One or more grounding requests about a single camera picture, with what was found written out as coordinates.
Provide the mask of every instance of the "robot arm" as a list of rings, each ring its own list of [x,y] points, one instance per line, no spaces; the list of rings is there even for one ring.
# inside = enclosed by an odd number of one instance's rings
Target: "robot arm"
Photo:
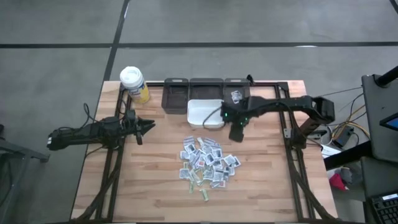
[[[249,96],[238,105],[222,103],[221,116],[225,123],[231,124],[229,138],[243,141],[243,128],[252,117],[259,117],[266,112],[303,111],[309,119],[301,125],[300,130],[292,127],[291,142],[297,147],[305,148],[305,137],[316,130],[321,124],[329,124],[335,120],[335,109],[332,101],[322,97],[312,98],[302,96],[298,98],[265,99],[260,96]]]
[[[56,151],[71,145],[101,143],[113,149],[118,146],[119,139],[129,134],[135,135],[141,145],[142,136],[154,126],[153,120],[141,119],[136,117],[134,110],[127,110],[121,122],[118,117],[112,116],[80,129],[56,129],[49,134],[47,147]]]

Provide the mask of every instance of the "keyboard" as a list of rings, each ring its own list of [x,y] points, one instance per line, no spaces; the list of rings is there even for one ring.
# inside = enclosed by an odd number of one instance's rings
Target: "keyboard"
[[[373,197],[373,214],[380,224],[398,223],[398,194]]]

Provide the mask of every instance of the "white jar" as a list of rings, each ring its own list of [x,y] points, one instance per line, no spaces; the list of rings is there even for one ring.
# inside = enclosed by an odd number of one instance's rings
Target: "white jar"
[[[120,73],[120,81],[135,103],[148,102],[149,90],[141,71],[136,67],[126,67]]]

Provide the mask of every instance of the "computer screen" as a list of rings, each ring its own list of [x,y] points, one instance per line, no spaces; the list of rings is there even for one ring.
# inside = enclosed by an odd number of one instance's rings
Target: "computer screen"
[[[380,125],[398,131],[398,113],[382,119]]]
[[[398,118],[394,118],[387,122],[388,125],[398,128]]]

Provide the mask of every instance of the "red object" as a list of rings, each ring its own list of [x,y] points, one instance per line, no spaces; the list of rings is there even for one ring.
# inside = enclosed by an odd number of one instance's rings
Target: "red object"
[[[332,185],[342,191],[346,190],[346,187],[343,184],[340,174],[334,174],[332,177],[330,177],[329,183],[330,183],[330,185]]]

